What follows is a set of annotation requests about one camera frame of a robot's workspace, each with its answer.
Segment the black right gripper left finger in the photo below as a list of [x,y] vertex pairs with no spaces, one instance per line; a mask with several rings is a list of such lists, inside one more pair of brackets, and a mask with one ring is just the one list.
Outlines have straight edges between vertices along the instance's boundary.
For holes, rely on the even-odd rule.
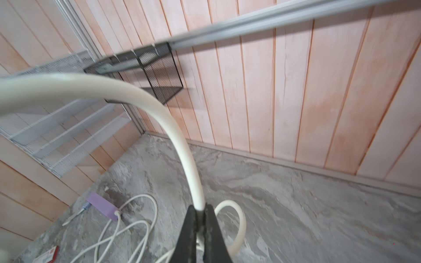
[[169,263],[195,263],[198,222],[196,209],[187,209],[182,229]]

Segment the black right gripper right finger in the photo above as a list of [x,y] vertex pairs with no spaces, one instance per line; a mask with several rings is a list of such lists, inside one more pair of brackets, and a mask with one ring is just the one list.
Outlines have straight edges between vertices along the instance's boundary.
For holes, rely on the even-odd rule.
[[204,215],[204,263],[232,263],[212,205],[206,204]]

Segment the teal power strip with cord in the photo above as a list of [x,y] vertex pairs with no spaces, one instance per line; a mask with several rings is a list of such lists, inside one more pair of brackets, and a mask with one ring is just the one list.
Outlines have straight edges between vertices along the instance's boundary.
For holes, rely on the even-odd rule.
[[[98,75],[79,73],[55,73],[51,75],[27,75],[1,81],[1,114],[8,114],[32,104],[66,98],[102,98],[134,105],[158,121],[173,143],[182,163],[189,185],[193,206],[196,209],[198,232],[196,252],[204,253],[205,196],[196,163],[178,124],[164,106],[148,92],[134,85]],[[239,216],[239,230],[234,242],[227,246],[232,259],[245,239],[247,221],[241,207],[234,201],[225,200],[214,208],[216,216],[225,207],[232,207]],[[158,259],[170,261],[174,249]]]

